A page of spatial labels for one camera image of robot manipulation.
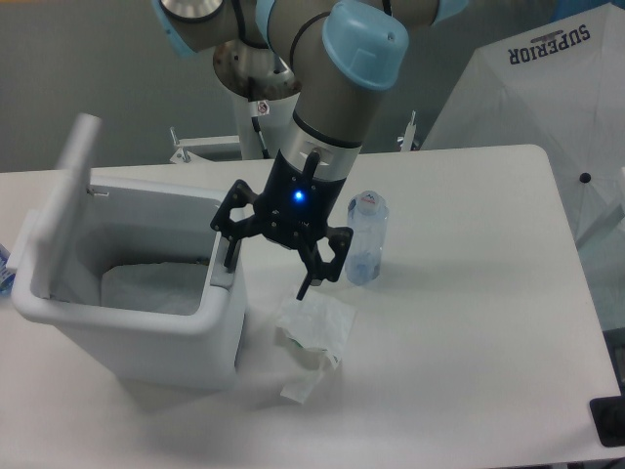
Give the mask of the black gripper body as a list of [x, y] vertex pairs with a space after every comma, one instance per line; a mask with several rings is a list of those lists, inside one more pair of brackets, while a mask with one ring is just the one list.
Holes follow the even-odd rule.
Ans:
[[305, 157], [303, 169], [279, 154], [263, 191], [253, 202], [258, 220], [267, 222], [264, 235], [285, 247], [296, 249], [303, 240], [308, 246], [327, 235], [327, 220], [345, 182], [323, 181], [314, 172], [321, 166], [317, 149]]

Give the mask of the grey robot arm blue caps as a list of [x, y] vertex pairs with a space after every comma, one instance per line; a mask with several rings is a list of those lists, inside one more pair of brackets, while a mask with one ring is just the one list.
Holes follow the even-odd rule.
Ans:
[[233, 183], [211, 226], [231, 248], [255, 235], [296, 250], [304, 286], [336, 281], [353, 232], [328, 217], [374, 115], [396, 84], [409, 31], [462, 1], [156, 1], [171, 42], [198, 53], [238, 40], [273, 53], [300, 84], [262, 192]]

